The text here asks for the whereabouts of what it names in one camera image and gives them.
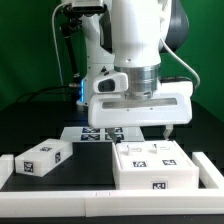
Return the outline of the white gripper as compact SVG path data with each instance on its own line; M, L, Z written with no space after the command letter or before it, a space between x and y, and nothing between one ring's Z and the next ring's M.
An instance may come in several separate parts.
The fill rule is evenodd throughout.
M94 94L88 110L88 123L94 128L109 128L115 144L117 127L167 125L164 138L168 139L176 124L187 124L192 119L191 81L162 83L148 99L126 99L121 93Z

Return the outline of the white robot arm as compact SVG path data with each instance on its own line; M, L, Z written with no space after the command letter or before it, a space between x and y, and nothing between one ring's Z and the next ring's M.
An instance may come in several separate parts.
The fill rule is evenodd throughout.
M91 127L165 126L192 118L194 84L185 77L161 77L162 52L172 54L186 39L187 16L180 0L61 0L68 29L84 30L89 69L73 67Z

